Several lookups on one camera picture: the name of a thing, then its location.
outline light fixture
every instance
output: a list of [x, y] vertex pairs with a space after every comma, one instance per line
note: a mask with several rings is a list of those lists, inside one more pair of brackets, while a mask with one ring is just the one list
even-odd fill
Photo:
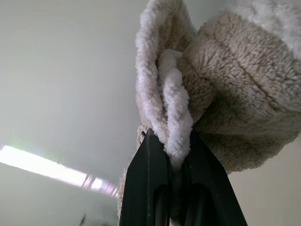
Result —
[[118, 197], [118, 188], [106, 180], [7, 145], [0, 151], [0, 162], [73, 186], [83, 187], [91, 191]]

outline folded fabric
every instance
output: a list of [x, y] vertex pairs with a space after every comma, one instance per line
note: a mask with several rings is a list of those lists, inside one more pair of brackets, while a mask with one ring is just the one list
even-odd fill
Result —
[[298, 1], [231, 1], [197, 32], [182, 0], [151, 0], [136, 46], [137, 147], [152, 128], [175, 171], [192, 128], [228, 173], [261, 166], [300, 133]]

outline plush fabric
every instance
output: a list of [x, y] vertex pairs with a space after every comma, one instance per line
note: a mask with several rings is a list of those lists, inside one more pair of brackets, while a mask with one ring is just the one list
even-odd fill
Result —
[[152, 128], [178, 170], [193, 124], [231, 173], [261, 166], [294, 141], [301, 131], [299, 7], [235, 0], [196, 32], [182, 0], [151, 0], [136, 39], [137, 147]]

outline white ceiling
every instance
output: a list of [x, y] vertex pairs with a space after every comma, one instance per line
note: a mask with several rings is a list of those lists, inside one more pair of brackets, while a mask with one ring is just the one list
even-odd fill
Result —
[[[186, 2], [193, 23], [199, 27], [217, 13], [224, 0]], [[118, 183], [135, 153], [140, 124], [135, 105], [135, 33], [146, 3], [147, 0], [2, 0], [0, 145], [17, 146]], [[296, 165], [299, 153], [294, 156]], [[283, 167], [290, 169], [290, 161], [285, 164], [287, 167]], [[251, 172], [231, 178], [242, 203], [250, 198], [244, 195], [248, 193], [246, 189], [256, 195], [255, 187], [269, 178], [263, 177], [261, 169]], [[279, 174], [268, 172], [275, 178]], [[287, 184], [298, 180], [296, 174], [293, 179], [287, 174], [279, 176]], [[259, 184], [247, 182], [255, 177]], [[294, 207], [300, 210], [300, 195], [298, 198]], [[273, 212], [271, 218], [277, 217], [281, 215]], [[276, 225], [267, 222], [261, 225]]]

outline black clip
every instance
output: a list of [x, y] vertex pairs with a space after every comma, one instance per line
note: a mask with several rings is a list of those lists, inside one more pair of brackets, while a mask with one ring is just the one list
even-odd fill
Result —
[[[182, 226], [247, 226], [224, 168], [194, 131], [182, 170]], [[168, 226], [172, 175], [149, 129], [127, 170], [119, 226]]]

